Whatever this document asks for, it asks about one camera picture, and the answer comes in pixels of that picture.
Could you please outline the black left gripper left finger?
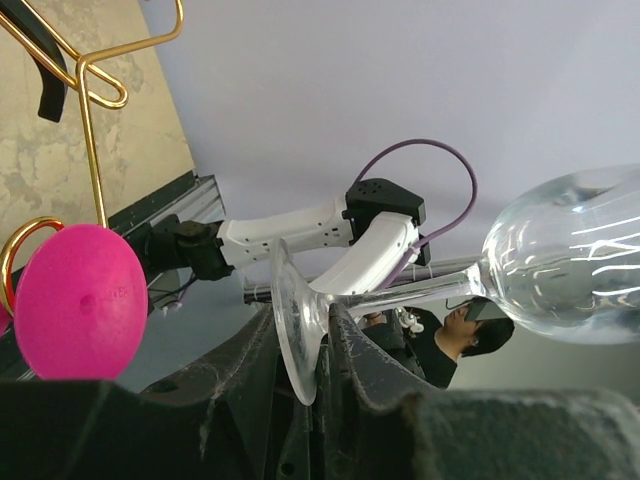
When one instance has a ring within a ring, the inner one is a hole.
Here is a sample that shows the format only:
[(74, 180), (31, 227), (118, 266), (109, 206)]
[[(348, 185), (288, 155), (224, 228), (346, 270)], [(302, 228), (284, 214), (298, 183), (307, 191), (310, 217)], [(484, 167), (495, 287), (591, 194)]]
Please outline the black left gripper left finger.
[(303, 419), (266, 306), (141, 392), (110, 381), (3, 381), (1, 475), (306, 479)]

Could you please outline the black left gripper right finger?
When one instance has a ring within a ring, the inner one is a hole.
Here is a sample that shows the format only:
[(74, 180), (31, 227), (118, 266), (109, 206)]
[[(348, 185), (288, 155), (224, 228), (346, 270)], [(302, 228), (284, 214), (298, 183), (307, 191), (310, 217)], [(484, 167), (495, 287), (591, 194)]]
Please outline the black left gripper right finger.
[(439, 390), (329, 311), (316, 479), (635, 479), (639, 414), (607, 391)]

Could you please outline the pink plastic wine glass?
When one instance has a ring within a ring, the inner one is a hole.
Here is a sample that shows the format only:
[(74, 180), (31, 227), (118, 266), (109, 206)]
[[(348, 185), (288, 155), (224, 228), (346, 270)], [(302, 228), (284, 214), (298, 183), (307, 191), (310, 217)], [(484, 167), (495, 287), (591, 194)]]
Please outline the pink plastic wine glass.
[(1, 302), (18, 348), (43, 380), (117, 378), (138, 350), (148, 291), (132, 247), (99, 225), (66, 226), (33, 253), (16, 286), (1, 257)]

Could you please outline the clear glass wine glass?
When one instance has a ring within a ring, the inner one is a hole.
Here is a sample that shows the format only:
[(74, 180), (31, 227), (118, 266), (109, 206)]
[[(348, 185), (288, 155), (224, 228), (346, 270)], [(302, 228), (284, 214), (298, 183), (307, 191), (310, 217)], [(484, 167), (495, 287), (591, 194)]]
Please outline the clear glass wine glass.
[(291, 386), (314, 402), (329, 308), (359, 317), (448, 296), (491, 300), (514, 322), (557, 341), (615, 345), (639, 338), (639, 168), (586, 170), (547, 181), (496, 218), (465, 270), (371, 293), (312, 288), (287, 245), (272, 250), (271, 298)]

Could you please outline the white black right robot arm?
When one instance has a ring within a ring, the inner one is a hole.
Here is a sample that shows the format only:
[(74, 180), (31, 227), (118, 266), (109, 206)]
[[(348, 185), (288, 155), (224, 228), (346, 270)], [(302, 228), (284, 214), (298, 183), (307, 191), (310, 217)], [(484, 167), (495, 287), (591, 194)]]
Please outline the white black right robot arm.
[(276, 238), (285, 239), (291, 252), (347, 248), (383, 213), (408, 220), (410, 236), (401, 245), (406, 251), (426, 220), (420, 196), (382, 178), (360, 180), (316, 207), (257, 220), (212, 219), (220, 208), (217, 184), (208, 179), (153, 216), (134, 242), (147, 278), (187, 268), (197, 280), (218, 281), (266, 260)]

